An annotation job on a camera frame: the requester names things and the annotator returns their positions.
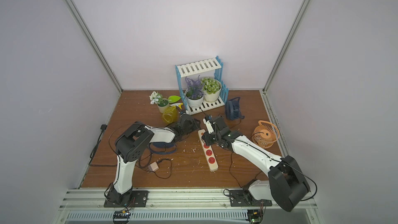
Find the beige red power strip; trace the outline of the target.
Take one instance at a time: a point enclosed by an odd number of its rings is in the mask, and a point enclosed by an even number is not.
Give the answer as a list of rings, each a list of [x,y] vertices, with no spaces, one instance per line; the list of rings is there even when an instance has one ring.
[[[198,130],[199,140],[200,140],[200,143],[201,143],[201,147],[203,148],[204,155],[205,155],[207,164],[209,166],[209,170],[211,172],[215,172],[216,170],[218,170],[219,166],[217,164],[217,161],[216,161],[215,155],[213,153],[212,147],[208,146],[204,142],[204,140],[202,139],[202,136],[204,135],[204,133],[205,133],[204,129]]]

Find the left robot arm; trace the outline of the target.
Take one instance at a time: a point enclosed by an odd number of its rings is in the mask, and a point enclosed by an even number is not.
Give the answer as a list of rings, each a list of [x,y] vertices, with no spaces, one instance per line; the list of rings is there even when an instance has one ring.
[[[151,143],[174,144],[200,129],[200,121],[183,113],[167,127],[152,127],[140,121],[133,123],[115,141],[117,170],[115,180],[104,192],[105,207],[128,207],[143,198],[133,192],[133,174],[137,161]]]

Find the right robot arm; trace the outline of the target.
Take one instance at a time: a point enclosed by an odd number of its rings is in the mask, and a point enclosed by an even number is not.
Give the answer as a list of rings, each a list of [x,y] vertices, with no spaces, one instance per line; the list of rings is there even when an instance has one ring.
[[[284,211],[291,212],[311,188],[297,161],[292,156],[281,157],[252,142],[237,130],[231,130],[220,116],[203,119],[206,145],[218,145],[240,155],[259,168],[268,181],[255,180],[246,186],[255,200],[273,200]]]

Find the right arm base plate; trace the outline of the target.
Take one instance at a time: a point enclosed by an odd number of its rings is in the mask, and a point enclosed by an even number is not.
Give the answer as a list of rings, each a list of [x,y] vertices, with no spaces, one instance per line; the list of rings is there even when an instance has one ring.
[[[256,200],[249,191],[243,189],[224,189],[223,194],[229,198],[232,207],[268,207],[273,205],[271,200]]]

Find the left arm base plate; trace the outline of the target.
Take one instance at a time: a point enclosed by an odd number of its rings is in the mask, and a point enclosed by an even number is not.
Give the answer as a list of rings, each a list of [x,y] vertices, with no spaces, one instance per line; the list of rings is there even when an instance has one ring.
[[[120,194],[114,188],[105,195],[105,208],[110,207],[146,207],[149,191],[147,190],[129,190]]]

